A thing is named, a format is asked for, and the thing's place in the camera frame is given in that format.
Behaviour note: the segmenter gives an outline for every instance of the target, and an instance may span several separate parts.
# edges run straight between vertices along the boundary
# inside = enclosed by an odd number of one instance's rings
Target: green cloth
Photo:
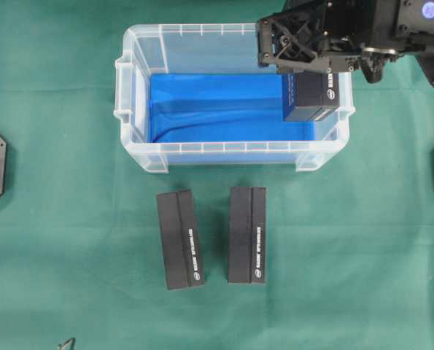
[[[325,167],[144,172],[113,118],[137,23],[245,23],[282,1],[0,0],[0,350],[434,349],[434,90],[354,74]],[[268,283],[228,285],[231,186],[268,188]],[[192,189],[206,285],[165,288],[155,194]]]

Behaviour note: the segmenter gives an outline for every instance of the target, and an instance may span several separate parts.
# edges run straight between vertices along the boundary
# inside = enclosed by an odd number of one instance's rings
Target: clear plastic bin
[[[314,171],[349,140],[351,74],[340,74],[341,106],[314,124],[314,141],[147,143],[152,74],[275,74],[257,66],[255,24],[157,24],[129,28],[116,60],[115,117],[121,142],[151,173],[177,164],[293,163]]]

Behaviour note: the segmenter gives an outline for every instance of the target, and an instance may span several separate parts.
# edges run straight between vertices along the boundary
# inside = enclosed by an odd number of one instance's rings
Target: black rectangular box
[[[232,187],[228,282],[266,281],[266,188]]]
[[[157,195],[161,243],[168,289],[205,283],[204,265],[191,191]]]
[[[283,118],[287,122],[317,122],[340,105],[338,74],[310,71],[282,77]]]

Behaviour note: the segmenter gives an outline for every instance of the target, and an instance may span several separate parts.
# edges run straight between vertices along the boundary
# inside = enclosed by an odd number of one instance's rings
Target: robotic arm
[[[279,73],[361,69],[370,83],[414,55],[434,86],[434,0],[287,0],[257,22],[259,66]]]

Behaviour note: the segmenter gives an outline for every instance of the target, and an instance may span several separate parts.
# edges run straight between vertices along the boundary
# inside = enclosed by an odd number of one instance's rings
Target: led light
[[[422,7],[422,15],[428,20],[434,19],[434,1],[428,1]]]

